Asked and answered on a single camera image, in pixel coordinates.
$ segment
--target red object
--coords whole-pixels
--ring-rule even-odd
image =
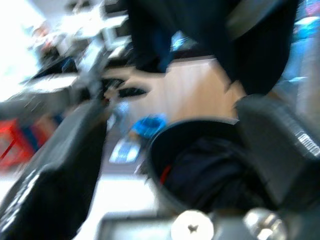
[[[169,166],[166,166],[165,169],[163,170],[162,174],[161,174],[161,177],[160,177],[160,183],[163,185],[165,184],[165,181],[168,177],[168,174],[170,173],[171,171],[171,165]]]
[[[34,151],[16,120],[0,122],[0,169],[27,163]]]

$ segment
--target black jacket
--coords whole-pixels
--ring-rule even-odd
[[[127,0],[136,68],[165,73],[178,30],[213,54],[247,94],[267,94],[288,61],[299,0],[287,0],[231,41],[226,19],[240,0]]]

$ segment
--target black trash can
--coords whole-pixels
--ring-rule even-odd
[[[160,179],[165,168],[188,146],[202,137],[214,137],[232,142],[245,149],[245,145],[236,127],[237,120],[226,118],[191,119],[170,125],[160,132],[151,142],[148,150],[147,170],[155,183],[159,200],[171,211],[181,213],[195,207],[179,199]],[[265,200],[272,202],[265,189]]]

